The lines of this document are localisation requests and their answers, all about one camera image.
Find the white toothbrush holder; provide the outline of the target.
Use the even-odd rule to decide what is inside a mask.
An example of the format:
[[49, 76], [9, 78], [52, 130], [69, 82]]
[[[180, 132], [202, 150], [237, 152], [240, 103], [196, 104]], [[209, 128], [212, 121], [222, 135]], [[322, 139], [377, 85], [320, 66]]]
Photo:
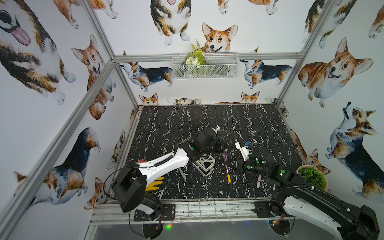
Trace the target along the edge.
[[201, 157], [192, 164], [204, 177], [208, 177], [214, 172], [215, 163], [215, 158], [212, 156], [205, 156]]

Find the purple toothbrush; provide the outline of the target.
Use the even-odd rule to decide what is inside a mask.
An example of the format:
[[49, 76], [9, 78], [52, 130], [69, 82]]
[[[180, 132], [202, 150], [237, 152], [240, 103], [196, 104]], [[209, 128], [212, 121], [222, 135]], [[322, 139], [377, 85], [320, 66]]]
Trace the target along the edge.
[[228, 163], [227, 163], [227, 161], [228, 161], [227, 154], [226, 154], [227, 144], [225, 143], [225, 140], [223, 140], [223, 143], [222, 143], [222, 150], [223, 150], [224, 165], [226, 168], [226, 175], [229, 176], [230, 175], [230, 168], [229, 168]]

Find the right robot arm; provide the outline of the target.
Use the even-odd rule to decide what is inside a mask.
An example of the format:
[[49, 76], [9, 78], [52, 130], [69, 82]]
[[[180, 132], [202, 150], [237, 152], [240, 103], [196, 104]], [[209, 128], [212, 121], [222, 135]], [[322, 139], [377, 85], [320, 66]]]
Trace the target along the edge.
[[241, 157], [237, 170], [259, 177], [273, 190], [264, 215], [289, 215], [303, 219], [332, 234], [338, 240], [377, 240], [380, 228], [376, 213], [367, 206], [357, 207], [310, 184], [296, 172], [275, 163], [273, 155], [249, 144], [236, 144]]

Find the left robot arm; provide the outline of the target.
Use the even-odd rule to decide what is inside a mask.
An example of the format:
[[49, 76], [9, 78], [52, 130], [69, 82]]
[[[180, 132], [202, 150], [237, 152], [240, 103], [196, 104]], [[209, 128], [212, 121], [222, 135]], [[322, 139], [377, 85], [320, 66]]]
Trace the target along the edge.
[[200, 128], [199, 132], [164, 156], [144, 163], [126, 163], [112, 181], [111, 188], [122, 212], [132, 210], [153, 214], [161, 208], [157, 197], [151, 197], [146, 188], [159, 177], [214, 154], [222, 154], [226, 144], [218, 136], [220, 127]]

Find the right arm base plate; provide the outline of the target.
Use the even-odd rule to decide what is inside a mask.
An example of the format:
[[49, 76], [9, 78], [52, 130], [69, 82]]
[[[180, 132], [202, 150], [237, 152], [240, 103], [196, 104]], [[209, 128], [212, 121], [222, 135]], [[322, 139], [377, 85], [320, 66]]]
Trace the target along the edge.
[[285, 214], [285, 211], [281, 205], [276, 201], [256, 201], [254, 202], [254, 212], [258, 218], [272, 218], [278, 217]]

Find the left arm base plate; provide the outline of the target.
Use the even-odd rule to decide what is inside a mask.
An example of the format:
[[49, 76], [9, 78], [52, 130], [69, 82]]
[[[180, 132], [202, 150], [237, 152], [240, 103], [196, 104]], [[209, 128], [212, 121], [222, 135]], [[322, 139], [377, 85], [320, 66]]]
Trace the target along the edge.
[[160, 205], [157, 209], [152, 209], [146, 205], [140, 204], [135, 209], [134, 221], [135, 222], [148, 222], [148, 221], [173, 221], [175, 219], [176, 205], [164, 204]]

